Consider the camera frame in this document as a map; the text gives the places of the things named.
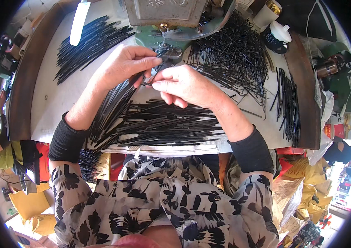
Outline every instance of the person in yellow shirt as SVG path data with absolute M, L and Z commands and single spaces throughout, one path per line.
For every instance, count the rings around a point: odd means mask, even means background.
M 0 169 L 12 168 L 14 166 L 14 158 L 21 165 L 23 164 L 20 142 L 9 141 L 7 137 L 6 117 L 3 113 L 5 101 L 5 93 L 2 90 L 0 92 Z

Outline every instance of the floor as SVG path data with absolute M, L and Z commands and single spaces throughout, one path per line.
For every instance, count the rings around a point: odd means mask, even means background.
M 330 246 L 331 241 L 337 236 L 337 233 L 341 229 L 344 222 L 345 219 L 332 215 L 331 224 L 321 231 L 321 235 L 324 237 L 321 248 L 327 248 Z

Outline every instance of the white work table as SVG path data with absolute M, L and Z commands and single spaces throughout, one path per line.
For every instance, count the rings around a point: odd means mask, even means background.
M 109 20 L 107 23 L 121 21 L 122 23 L 118 25 L 119 28 L 128 25 L 129 22 L 127 15 L 125 13 L 118 12 L 115 8 L 117 7 L 116 4 L 118 4 L 118 2 L 112 0 L 102 0 L 92 3 L 87 14 L 85 24 L 96 19 L 97 17 L 108 15 Z M 59 70 L 59 68 L 56 67 L 58 53 L 57 49 L 60 43 L 67 38 L 71 32 L 74 14 L 75 12 L 68 14 L 59 25 L 49 44 L 49 47 L 46 50 L 40 66 L 35 84 L 31 111 L 31 139 L 35 141 L 46 143 L 51 142 L 54 130 L 61 120 L 62 114 L 71 109 L 86 87 L 90 77 L 114 49 L 112 48 L 108 50 L 83 71 L 77 70 L 62 84 L 57 85 L 57 79 L 53 80 Z M 134 36 L 131 36 L 121 43 L 136 44 Z M 269 54 L 272 58 L 274 67 L 283 68 L 286 71 L 286 75 L 289 75 L 284 56 L 273 53 L 272 51 L 269 51 Z M 252 97 L 245 97 L 238 106 L 242 109 L 262 116 L 262 118 L 259 118 L 249 113 L 244 113 L 251 123 L 253 123 L 261 132 L 269 149 L 291 146 L 291 142 L 287 142 L 285 138 L 283 139 L 283 130 L 279 131 L 281 120 L 278 122 L 276 121 L 277 103 L 275 104 L 273 110 L 271 112 L 269 111 L 277 92 L 276 72 L 271 72 L 269 69 L 268 78 L 265 81 L 264 88 L 267 91 L 266 119 L 265 113 L 262 111 L 262 107 L 259 106 L 256 101 L 252 99 Z M 234 92 L 229 89 L 221 89 L 228 95 L 234 95 Z M 153 88 L 141 86 L 132 97 L 132 99 L 136 102 L 145 102 L 149 98 L 160 99 L 160 94 Z M 241 96 L 234 97 L 234 99 L 237 101 L 239 101 L 241 98 Z M 210 138 L 219 138 L 218 141 L 203 143 L 216 145 L 217 149 L 211 149 L 210 153 L 231 152 L 230 145 L 227 143 L 227 138 L 225 135 L 213 136 Z

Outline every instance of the black wrist sleeve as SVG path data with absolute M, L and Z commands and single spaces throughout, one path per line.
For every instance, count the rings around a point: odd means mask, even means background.
M 6 128 L 6 116 L 0 116 L 0 146 L 2 149 L 5 149 L 10 145 L 9 137 L 7 136 L 7 128 Z
M 59 122 L 52 142 L 50 144 L 49 159 L 51 161 L 69 161 L 77 163 L 79 159 L 80 150 L 86 139 L 88 130 L 77 131 L 71 128 L 64 120 L 65 112 Z
M 254 131 L 244 140 L 230 142 L 235 156 L 243 173 L 253 171 L 267 171 L 273 173 L 273 161 L 268 146 L 261 133 L 254 126 Z

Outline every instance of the patterned blouse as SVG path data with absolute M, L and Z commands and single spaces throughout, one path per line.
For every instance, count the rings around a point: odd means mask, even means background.
M 277 247 L 269 179 L 249 176 L 230 197 L 196 157 L 140 156 L 94 192 L 69 165 L 52 172 L 59 247 L 111 245 L 149 226 L 173 225 L 184 248 Z

